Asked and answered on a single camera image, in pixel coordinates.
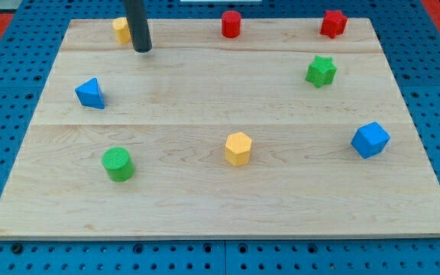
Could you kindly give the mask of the black cylindrical robot arm stylus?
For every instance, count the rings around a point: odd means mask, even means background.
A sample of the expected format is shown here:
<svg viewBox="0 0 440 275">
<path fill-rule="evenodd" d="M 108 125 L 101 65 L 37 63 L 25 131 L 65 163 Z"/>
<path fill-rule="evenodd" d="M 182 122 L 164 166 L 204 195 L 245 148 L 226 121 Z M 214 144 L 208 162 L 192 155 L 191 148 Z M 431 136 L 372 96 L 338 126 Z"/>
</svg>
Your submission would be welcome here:
<svg viewBox="0 0 440 275">
<path fill-rule="evenodd" d="M 147 22 L 147 10 L 143 0 L 123 0 L 131 42 L 138 53 L 152 49 L 150 30 Z"/>
</svg>

